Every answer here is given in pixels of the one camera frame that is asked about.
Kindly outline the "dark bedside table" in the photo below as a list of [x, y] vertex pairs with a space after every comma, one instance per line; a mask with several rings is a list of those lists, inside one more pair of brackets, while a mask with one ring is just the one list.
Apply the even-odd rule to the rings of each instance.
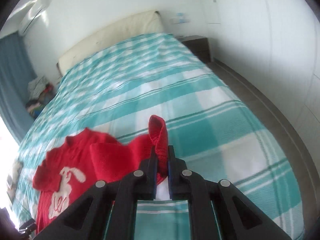
[[210, 49], [207, 37], [192, 35], [178, 39], [203, 63], [210, 63]]

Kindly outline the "cream padded headboard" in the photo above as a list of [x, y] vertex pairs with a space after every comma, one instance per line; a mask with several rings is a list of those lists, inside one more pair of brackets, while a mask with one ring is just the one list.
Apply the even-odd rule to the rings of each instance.
[[163, 31], [161, 15], [157, 10], [140, 12], [119, 19], [82, 39], [66, 51], [57, 62], [58, 70], [64, 76], [70, 68], [96, 52], [131, 37]]

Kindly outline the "blue curtain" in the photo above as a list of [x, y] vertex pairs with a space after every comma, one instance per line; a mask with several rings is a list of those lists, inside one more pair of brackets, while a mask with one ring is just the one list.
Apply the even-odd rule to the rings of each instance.
[[25, 105], [28, 83], [36, 79], [29, 56], [18, 33], [1, 38], [1, 118], [11, 135], [21, 143], [34, 122]]

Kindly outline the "red knit sweater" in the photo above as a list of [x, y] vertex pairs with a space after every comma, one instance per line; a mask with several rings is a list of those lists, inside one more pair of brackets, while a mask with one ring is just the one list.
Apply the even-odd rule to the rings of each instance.
[[120, 143], [107, 133], [88, 128], [66, 137], [60, 147], [47, 152], [36, 169], [33, 188], [40, 192], [36, 232], [43, 230], [96, 181], [107, 183], [137, 170], [154, 149], [158, 158], [157, 183], [168, 175], [168, 133], [165, 121], [149, 119], [149, 132]]

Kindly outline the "teal plaid bedspread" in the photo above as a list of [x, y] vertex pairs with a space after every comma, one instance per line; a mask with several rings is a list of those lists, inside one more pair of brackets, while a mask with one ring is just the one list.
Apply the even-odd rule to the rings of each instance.
[[129, 38], [69, 69], [20, 144], [23, 169], [12, 210], [36, 217], [31, 181], [52, 148], [86, 128], [127, 144], [162, 117], [176, 156], [207, 180], [228, 179], [292, 239], [302, 239], [302, 200], [292, 167], [249, 108], [169, 34]]

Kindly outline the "wall socket panel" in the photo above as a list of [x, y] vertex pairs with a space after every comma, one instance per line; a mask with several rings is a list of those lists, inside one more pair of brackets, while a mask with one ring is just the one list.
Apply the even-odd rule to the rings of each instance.
[[170, 19], [171, 24], [184, 24], [184, 23], [189, 23], [190, 18], [188, 17], [187, 14], [183, 12], [177, 12], [172, 18]]

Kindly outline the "patterned cushion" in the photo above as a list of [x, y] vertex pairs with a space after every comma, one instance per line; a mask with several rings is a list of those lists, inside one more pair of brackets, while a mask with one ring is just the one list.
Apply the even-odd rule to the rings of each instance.
[[12, 165], [12, 170], [7, 176], [7, 194], [11, 202], [13, 202], [16, 194], [18, 180], [23, 168], [23, 163], [15, 160]]

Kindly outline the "pile of clothes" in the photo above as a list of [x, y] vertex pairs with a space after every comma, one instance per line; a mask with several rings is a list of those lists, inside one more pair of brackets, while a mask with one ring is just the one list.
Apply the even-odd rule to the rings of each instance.
[[25, 108], [34, 120], [54, 97], [53, 89], [45, 76], [37, 77], [28, 83], [29, 100]]

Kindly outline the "white air conditioner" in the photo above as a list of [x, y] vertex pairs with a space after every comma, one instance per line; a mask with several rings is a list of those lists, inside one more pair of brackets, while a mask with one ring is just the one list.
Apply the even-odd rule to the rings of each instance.
[[21, 20], [18, 34], [25, 36], [36, 20], [48, 9], [52, 0], [37, 0]]

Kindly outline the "white wardrobe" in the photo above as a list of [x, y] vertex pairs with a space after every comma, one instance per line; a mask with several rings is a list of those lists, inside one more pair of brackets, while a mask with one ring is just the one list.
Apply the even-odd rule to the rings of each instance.
[[245, 77], [319, 156], [319, 21], [305, 0], [202, 0], [213, 56]]

